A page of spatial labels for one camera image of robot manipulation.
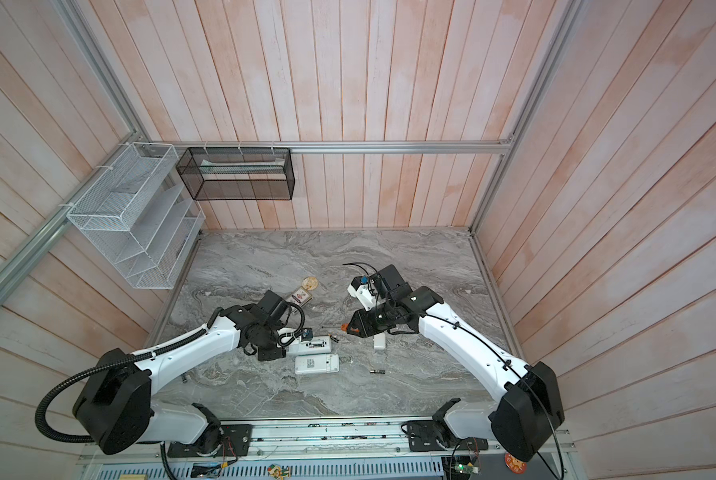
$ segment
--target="wood plank wall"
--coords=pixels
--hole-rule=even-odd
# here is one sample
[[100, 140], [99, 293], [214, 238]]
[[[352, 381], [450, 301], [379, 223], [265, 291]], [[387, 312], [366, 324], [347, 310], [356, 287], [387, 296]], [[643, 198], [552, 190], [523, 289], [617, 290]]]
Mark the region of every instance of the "wood plank wall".
[[716, 0], [588, 5], [478, 239], [589, 477], [716, 478]]
[[[129, 129], [50, 0], [0, 1], [0, 265]], [[42, 437], [34, 408], [104, 352], [142, 346], [164, 293], [134, 290], [71, 230], [0, 309], [0, 478], [62, 478], [80, 446]], [[71, 408], [49, 422], [82, 433]]]
[[[497, 140], [568, 0], [78, 0], [152, 139]], [[209, 229], [465, 226], [491, 155], [295, 155]]]

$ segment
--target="marble tabletop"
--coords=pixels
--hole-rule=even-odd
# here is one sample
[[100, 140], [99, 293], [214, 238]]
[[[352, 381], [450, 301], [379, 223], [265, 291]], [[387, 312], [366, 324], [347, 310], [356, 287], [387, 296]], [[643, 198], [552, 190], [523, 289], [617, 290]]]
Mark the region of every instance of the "marble tabletop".
[[[347, 285], [360, 271], [395, 264], [412, 288], [427, 285], [461, 318], [500, 346], [505, 336], [464, 230], [298, 230], [209, 233], [202, 239], [161, 341], [205, 322], [217, 306], [257, 302], [266, 290], [282, 296], [306, 276], [320, 282], [305, 307], [315, 335], [334, 334], [334, 373], [297, 376], [294, 358], [258, 362], [239, 350], [193, 368], [155, 398], [200, 402], [220, 418], [430, 415], [450, 398], [489, 400], [478, 381], [421, 335], [373, 340], [339, 326], [360, 308]], [[385, 370], [372, 374], [370, 370]]]

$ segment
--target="wire mesh shelf tier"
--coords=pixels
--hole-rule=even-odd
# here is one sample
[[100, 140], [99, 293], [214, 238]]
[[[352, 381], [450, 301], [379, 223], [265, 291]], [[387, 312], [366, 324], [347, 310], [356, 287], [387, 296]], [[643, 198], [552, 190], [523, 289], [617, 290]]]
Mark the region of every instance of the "wire mesh shelf tier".
[[205, 219], [182, 184], [162, 187], [176, 161], [171, 145], [133, 144], [68, 215], [135, 288], [171, 289]]
[[291, 200], [294, 195], [287, 148], [190, 147], [177, 172], [195, 200]]

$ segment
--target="robotic arm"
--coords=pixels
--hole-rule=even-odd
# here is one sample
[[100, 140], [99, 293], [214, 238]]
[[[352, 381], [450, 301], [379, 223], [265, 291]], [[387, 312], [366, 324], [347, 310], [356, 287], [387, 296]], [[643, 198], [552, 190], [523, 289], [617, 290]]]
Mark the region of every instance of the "robotic arm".
[[[398, 325], [407, 325], [448, 351], [499, 401], [494, 412], [459, 399], [448, 402], [434, 420], [446, 446], [455, 438], [483, 438], [493, 431], [508, 452], [527, 461], [563, 422], [555, 374], [543, 363], [530, 366], [509, 355], [460, 319], [430, 288], [412, 291], [393, 265], [357, 278], [348, 291], [364, 308], [353, 313], [347, 333], [364, 338], [381, 332], [392, 335], [398, 333], [393, 331]], [[377, 304], [380, 298], [384, 301]], [[292, 307], [300, 314], [295, 329], [287, 328], [288, 317], [286, 324], [281, 321], [286, 312], [291, 315]], [[136, 442], [180, 442], [210, 456], [222, 442], [219, 420], [200, 404], [174, 406], [152, 400], [152, 395], [183, 372], [236, 348], [260, 361], [283, 358], [303, 329], [302, 309], [270, 291], [258, 303], [216, 309], [207, 323], [168, 342], [131, 355], [119, 349], [104, 354], [96, 367], [46, 395], [36, 409], [36, 426], [60, 442], [96, 442], [108, 455]], [[46, 423], [48, 404], [87, 378], [73, 415], [89, 436], [56, 432]]]

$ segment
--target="orange round sticker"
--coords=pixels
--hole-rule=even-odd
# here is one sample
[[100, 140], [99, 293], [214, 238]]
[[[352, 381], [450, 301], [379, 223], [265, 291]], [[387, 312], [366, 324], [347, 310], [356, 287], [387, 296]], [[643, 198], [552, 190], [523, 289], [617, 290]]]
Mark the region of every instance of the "orange round sticker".
[[507, 465], [507, 468], [510, 468], [510, 471], [513, 473], [521, 474], [526, 471], [526, 462], [521, 462], [509, 453], [505, 454], [505, 465]]

